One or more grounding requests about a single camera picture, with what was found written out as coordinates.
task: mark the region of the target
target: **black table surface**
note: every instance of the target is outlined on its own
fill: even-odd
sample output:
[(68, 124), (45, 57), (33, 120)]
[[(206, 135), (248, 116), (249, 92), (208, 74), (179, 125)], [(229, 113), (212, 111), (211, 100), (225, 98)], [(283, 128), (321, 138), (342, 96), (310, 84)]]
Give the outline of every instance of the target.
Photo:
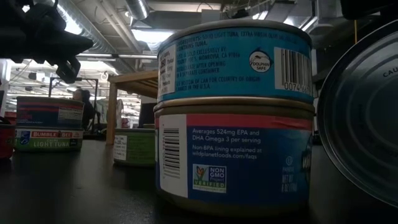
[(331, 164), (322, 167), (330, 161), (321, 150), (313, 150), (309, 209), (257, 219), (177, 208), (155, 193), (154, 169), (115, 166), (104, 142), (84, 141), (80, 152), (16, 153), (0, 162), (0, 224), (380, 223), (397, 213), (340, 177)]

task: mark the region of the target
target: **red tuna can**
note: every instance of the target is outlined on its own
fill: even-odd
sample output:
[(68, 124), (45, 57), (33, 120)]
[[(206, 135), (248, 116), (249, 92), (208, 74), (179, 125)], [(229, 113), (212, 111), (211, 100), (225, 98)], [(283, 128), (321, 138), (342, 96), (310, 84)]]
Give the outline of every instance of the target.
[(15, 126), (0, 117), (0, 159), (9, 159), (14, 147)]

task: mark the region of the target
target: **shelf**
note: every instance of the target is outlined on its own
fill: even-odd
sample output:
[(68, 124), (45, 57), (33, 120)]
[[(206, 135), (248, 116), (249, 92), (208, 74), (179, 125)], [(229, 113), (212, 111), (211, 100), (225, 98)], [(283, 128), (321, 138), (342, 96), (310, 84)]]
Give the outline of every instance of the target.
[(157, 98), (157, 74), (157, 70), (137, 72), (110, 77), (108, 81), (115, 84), (118, 90)]

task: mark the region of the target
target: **barcode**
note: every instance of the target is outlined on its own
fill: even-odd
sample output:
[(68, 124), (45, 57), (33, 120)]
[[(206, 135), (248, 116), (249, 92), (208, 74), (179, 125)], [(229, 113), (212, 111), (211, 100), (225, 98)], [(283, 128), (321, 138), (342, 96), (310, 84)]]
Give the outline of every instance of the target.
[(163, 131), (163, 175), (180, 178), (180, 130)]
[(275, 88), (312, 95), (311, 61), (298, 52), (276, 47)]

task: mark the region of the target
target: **person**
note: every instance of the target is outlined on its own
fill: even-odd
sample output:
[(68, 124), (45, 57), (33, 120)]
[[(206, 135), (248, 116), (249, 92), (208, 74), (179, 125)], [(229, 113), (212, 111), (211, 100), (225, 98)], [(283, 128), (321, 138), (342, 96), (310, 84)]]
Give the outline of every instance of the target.
[(91, 94), (90, 91), (88, 90), (77, 89), (75, 92), (73, 92), (73, 99), (82, 101), (85, 104), (83, 110), (83, 119), (81, 121), (84, 129), (87, 128), (88, 124), (90, 123), (90, 120), (93, 119), (95, 112), (93, 105), (90, 103), (90, 96)]

